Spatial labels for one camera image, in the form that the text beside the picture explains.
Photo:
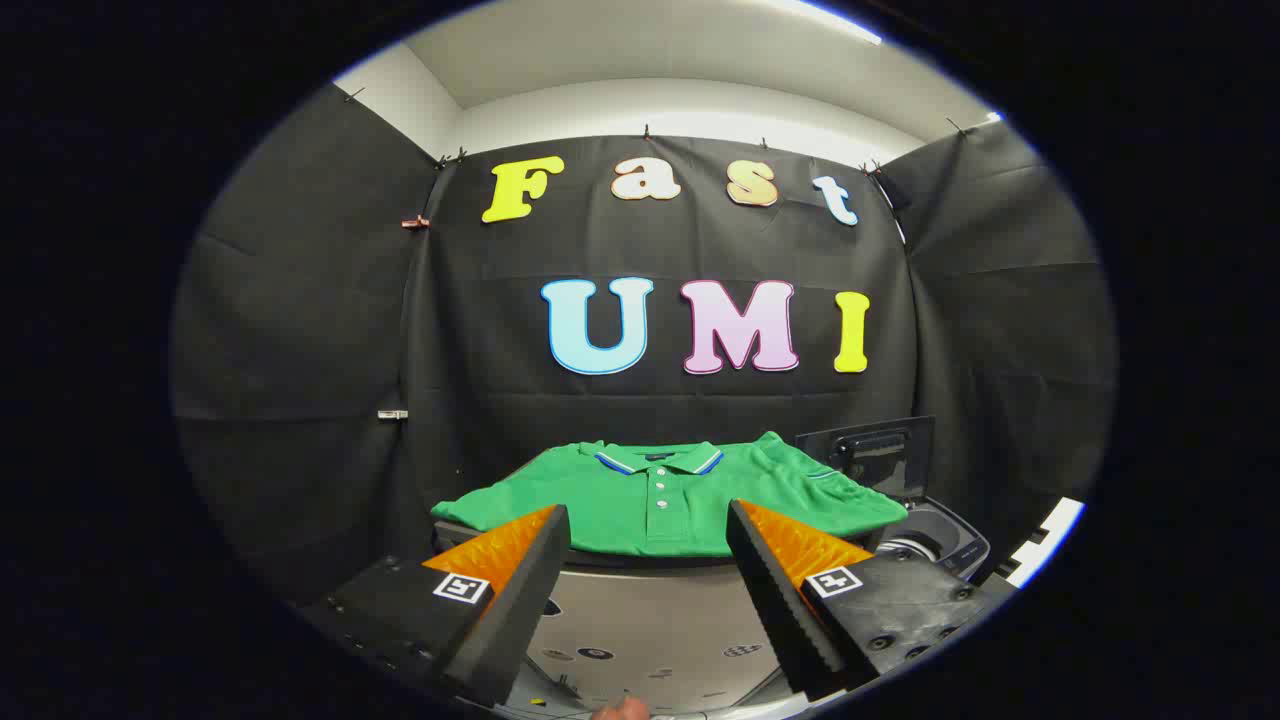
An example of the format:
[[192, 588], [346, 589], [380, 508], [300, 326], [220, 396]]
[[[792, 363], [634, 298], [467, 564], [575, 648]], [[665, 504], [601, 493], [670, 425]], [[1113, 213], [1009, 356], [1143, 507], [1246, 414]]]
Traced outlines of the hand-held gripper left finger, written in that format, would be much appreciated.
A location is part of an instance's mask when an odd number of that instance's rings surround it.
[[439, 700], [504, 703], [571, 544], [564, 505], [422, 561], [385, 557], [301, 609], [339, 647]]

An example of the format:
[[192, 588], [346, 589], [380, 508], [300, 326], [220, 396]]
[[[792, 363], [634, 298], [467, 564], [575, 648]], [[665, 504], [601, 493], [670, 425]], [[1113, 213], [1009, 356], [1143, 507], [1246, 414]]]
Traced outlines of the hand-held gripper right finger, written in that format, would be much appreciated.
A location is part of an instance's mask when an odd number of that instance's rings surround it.
[[872, 553], [740, 498], [726, 541], [791, 691], [809, 701], [904, 673], [996, 605], [909, 550]]

